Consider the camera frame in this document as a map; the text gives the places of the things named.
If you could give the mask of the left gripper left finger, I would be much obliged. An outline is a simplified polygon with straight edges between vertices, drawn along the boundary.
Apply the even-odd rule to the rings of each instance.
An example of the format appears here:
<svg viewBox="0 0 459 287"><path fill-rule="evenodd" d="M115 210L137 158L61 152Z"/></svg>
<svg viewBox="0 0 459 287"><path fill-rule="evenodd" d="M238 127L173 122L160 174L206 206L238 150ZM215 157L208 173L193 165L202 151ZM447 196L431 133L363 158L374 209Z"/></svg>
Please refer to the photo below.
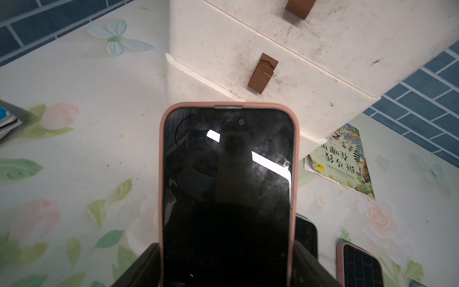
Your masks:
<svg viewBox="0 0 459 287"><path fill-rule="evenodd" d="M158 287L160 285L160 246L150 245L112 287Z"/></svg>

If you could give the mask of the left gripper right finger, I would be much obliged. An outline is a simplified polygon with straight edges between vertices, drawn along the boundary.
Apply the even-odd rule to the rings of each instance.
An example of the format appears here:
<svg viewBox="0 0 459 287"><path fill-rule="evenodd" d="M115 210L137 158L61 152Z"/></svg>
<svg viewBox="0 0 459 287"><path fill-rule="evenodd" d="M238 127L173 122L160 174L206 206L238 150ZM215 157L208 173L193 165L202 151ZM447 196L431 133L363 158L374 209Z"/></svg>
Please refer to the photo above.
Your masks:
<svg viewBox="0 0 459 287"><path fill-rule="evenodd" d="M293 287L341 287L341 284L297 240L292 260Z"/></svg>

